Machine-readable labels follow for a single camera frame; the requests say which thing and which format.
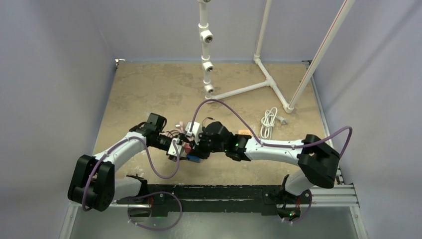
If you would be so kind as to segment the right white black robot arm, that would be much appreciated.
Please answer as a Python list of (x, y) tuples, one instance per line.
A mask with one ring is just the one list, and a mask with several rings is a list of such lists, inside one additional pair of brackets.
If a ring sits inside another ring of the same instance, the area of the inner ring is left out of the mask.
[(279, 190), (284, 202), (294, 201), (313, 186), (334, 187), (340, 154), (316, 135), (290, 141), (256, 139), (234, 134), (219, 121), (206, 127), (188, 122), (185, 132), (194, 138), (189, 154), (200, 159), (222, 152), (234, 161), (270, 160), (298, 166), (300, 170), (287, 176)]

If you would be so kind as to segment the pink square plug adapter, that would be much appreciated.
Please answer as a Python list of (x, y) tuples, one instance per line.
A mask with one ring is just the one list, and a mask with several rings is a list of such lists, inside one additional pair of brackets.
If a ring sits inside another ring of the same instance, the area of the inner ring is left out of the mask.
[(191, 150), (192, 150), (191, 146), (188, 143), (185, 143), (183, 145), (183, 148), (184, 148), (184, 153), (185, 154), (189, 154), (191, 152)]

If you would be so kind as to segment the black power adapter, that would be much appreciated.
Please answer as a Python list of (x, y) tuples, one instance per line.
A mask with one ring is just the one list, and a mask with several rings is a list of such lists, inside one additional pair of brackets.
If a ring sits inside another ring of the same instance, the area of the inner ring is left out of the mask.
[(215, 119), (214, 119), (214, 118), (212, 118), (212, 117), (206, 117), (206, 118), (204, 118), (204, 119), (203, 119), (203, 121), (201, 122), (201, 125), (205, 125), (205, 122), (206, 122), (207, 120), (215, 120)]

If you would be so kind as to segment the blue cube socket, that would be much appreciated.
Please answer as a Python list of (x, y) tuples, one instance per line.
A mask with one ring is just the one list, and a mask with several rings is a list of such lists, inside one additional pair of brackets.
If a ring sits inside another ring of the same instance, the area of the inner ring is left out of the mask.
[(200, 163), (201, 162), (201, 159), (199, 157), (197, 157), (197, 156), (194, 156), (194, 155), (187, 155), (187, 159), (190, 162), (195, 162), (195, 163)]

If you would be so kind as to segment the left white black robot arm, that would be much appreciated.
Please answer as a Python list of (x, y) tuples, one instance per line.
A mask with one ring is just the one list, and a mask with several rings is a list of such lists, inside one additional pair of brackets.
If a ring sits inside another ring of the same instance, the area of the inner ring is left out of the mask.
[(144, 203), (150, 193), (147, 180), (137, 175), (115, 178), (116, 171), (140, 152), (154, 147), (174, 157), (179, 163), (185, 152), (183, 141), (176, 136), (166, 136), (163, 129), (167, 119), (151, 113), (147, 121), (132, 127), (117, 143), (96, 155), (82, 155), (76, 163), (67, 198), (82, 205), (84, 211), (104, 211), (113, 201), (130, 198)]

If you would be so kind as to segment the tan cube plug adapter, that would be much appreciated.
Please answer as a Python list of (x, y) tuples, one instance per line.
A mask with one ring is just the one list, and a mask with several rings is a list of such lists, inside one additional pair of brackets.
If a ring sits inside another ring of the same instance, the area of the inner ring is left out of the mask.
[(241, 129), (241, 130), (238, 131), (238, 134), (252, 136), (252, 132), (250, 130), (248, 130), (248, 129)]

